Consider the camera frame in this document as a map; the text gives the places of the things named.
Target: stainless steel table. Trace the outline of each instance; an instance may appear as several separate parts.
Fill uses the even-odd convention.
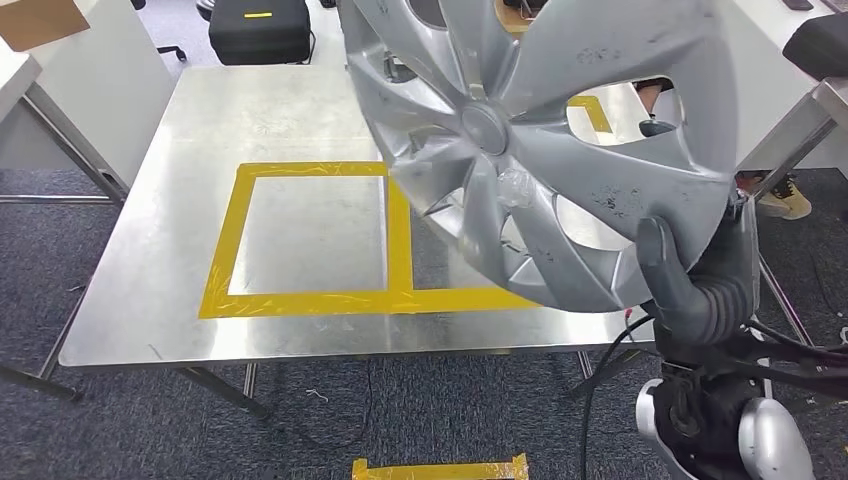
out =
[[[585,350],[625,328],[623,312],[528,306],[492,287],[410,218],[376,161],[342,68],[186,70],[61,364],[179,369],[261,416],[260,361]],[[575,234],[626,242],[589,219]],[[632,341],[651,343],[651,329]],[[248,364],[244,389],[203,368],[221,362]]]

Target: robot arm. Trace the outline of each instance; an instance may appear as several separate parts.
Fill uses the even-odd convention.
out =
[[[734,196],[713,242],[688,274],[680,265],[671,226],[647,218],[637,249],[654,300],[662,380],[639,394],[639,431],[675,479],[813,479],[812,461],[790,413],[763,398],[766,378],[837,398],[848,383],[835,371],[841,353],[814,349],[781,337],[756,320],[756,227],[753,202]],[[778,341],[764,341],[763,332]],[[759,365],[760,358],[787,360],[806,371],[789,373]]]

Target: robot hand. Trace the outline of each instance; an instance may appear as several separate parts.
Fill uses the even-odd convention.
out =
[[[680,264],[668,222],[648,217],[639,223],[637,255],[654,298],[643,307],[676,341],[713,345],[727,340],[751,318],[759,276],[756,219],[748,210],[728,208],[701,260],[688,274]]]
[[[663,379],[639,394],[636,419],[675,480],[813,479],[812,462],[789,412],[762,398],[760,383],[730,370],[707,373],[699,360],[731,338],[756,305],[758,270],[752,202],[731,202],[701,260],[687,273],[671,226],[649,217],[636,248],[654,300]]]

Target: person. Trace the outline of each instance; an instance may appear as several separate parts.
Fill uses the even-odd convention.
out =
[[[668,78],[658,77],[634,82],[633,86],[636,88],[639,100],[651,117],[639,123],[639,130],[642,135],[652,137],[674,130],[674,125],[657,120],[656,115],[654,115],[654,107],[660,94],[672,90],[674,83]],[[766,171],[740,172],[736,176],[736,184],[739,188],[750,192],[757,183],[765,179],[767,174]],[[799,220],[813,211],[812,204],[798,189],[795,178],[789,174],[785,175],[770,192],[763,195],[757,202],[757,207],[763,215],[779,217],[784,220]]]

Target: hubcap spoke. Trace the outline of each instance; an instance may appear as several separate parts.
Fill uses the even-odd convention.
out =
[[[420,78],[451,101],[464,95],[446,30],[424,24],[405,0],[353,1],[388,50]]]
[[[589,145],[555,127],[513,128],[516,155],[538,179],[588,211],[623,237],[634,240],[639,220],[661,214],[692,245],[709,238],[731,187],[731,173],[690,171]],[[644,145],[633,144],[639,150]],[[616,147],[627,152],[627,145]],[[705,212],[712,212],[709,218]],[[685,251],[694,261],[705,247]]]
[[[395,161],[390,174],[412,206],[426,215],[463,186],[477,153],[477,148],[459,138],[431,138],[414,155]]]
[[[508,34],[492,0],[439,0],[466,90],[474,98],[492,96],[509,73],[516,41]]]
[[[364,57],[350,59],[359,106],[365,114],[393,129],[414,130],[427,125],[457,128],[454,110],[420,79],[391,83]]]
[[[494,165],[479,158],[468,177],[458,247],[465,261],[489,280],[506,285],[501,229],[506,211],[498,202]]]
[[[557,220],[554,196],[538,184],[534,190],[532,201],[510,213],[535,267],[557,302],[553,306],[581,311],[621,308],[610,292],[614,256],[605,255],[611,261],[590,266],[584,256],[600,258],[611,252],[593,251],[572,242]]]
[[[598,85],[662,75],[711,23],[702,0],[549,2],[521,39],[501,95],[511,116],[564,105]]]

